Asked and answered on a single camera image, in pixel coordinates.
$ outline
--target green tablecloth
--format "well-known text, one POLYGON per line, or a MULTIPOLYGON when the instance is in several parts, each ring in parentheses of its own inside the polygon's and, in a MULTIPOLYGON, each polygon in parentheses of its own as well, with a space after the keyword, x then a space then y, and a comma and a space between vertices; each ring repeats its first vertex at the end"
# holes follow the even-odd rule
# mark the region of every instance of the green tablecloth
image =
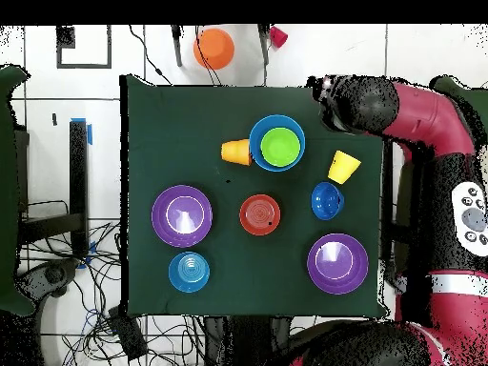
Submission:
POLYGON ((379 316, 377 304, 381 140, 326 131, 308 89, 156 87, 127 76, 129 106, 129 314, 379 316), (300 162, 270 173, 220 158, 222 142, 246 138, 262 117, 291 116, 306 137, 300 162), (331 221, 311 209, 314 186, 327 180, 336 150, 361 160, 340 186, 344 209, 331 221), (189 249, 165 244, 153 231, 151 209, 166 188, 186 184, 208 196, 213 224, 189 249), (239 223, 242 202, 266 193, 281 221, 266 236, 239 223), (346 233, 365 247, 369 273, 346 295, 321 292, 309 278, 307 254, 328 233, 346 233), (168 265, 182 251, 205 256, 211 274, 195 294, 178 292, 168 265))

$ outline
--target green bowl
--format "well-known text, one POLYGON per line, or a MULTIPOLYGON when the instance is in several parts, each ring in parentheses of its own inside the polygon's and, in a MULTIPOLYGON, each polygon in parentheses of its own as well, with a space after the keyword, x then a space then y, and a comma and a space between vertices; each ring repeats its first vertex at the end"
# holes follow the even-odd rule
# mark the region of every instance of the green bowl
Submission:
POLYGON ((293 131, 274 128, 263 136, 261 152, 271 165, 285 167, 292 164, 300 154, 300 141, 293 131))

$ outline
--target purple bowl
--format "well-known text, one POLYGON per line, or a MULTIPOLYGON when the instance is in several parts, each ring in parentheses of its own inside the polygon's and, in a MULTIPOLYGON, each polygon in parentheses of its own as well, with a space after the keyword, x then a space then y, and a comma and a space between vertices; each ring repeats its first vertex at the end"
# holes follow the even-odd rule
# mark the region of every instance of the purple bowl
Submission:
POLYGON ((212 226, 212 207, 207 196, 188 185, 163 191, 152 206, 152 227, 165 243, 191 247, 203 240, 212 226))
POLYGON ((320 237, 309 252, 309 275, 324 292, 342 295, 352 292, 368 273, 368 255, 364 247, 347 234, 320 237))

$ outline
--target blue bowl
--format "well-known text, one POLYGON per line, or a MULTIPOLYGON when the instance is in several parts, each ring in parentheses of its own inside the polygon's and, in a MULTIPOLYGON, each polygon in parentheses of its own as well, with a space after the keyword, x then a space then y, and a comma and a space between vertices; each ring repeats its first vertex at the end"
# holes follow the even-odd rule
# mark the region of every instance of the blue bowl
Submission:
POLYGON ((312 191, 312 211, 320 220, 330 220, 344 206, 344 196, 330 182, 321 182, 312 191))
POLYGON ((181 253, 173 258, 169 267, 172 285, 180 292, 191 294, 202 289, 210 276, 206 259, 197 253, 181 253))
POLYGON ((257 122, 251 130, 251 134, 249 135, 249 149, 254 161, 259 167, 269 172, 285 172, 293 167, 300 160, 303 152, 305 152, 305 134, 300 126, 289 116, 269 115, 257 122), (300 153, 296 160, 288 166, 273 166, 264 159, 261 152, 261 140, 268 131, 274 128, 287 128, 293 131, 300 142, 300 153))

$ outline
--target red bowl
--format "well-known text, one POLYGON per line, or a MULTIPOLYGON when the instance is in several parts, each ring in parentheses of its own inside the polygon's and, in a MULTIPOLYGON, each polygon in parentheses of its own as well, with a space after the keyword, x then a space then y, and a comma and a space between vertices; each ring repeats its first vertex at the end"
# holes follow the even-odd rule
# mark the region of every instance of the red bowl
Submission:
POLYGON ((274 199, 265 194, 257 194, 247 198, 239 212, 240 224, 253 235, 266 235, 276 229, 280 212, 274 199))

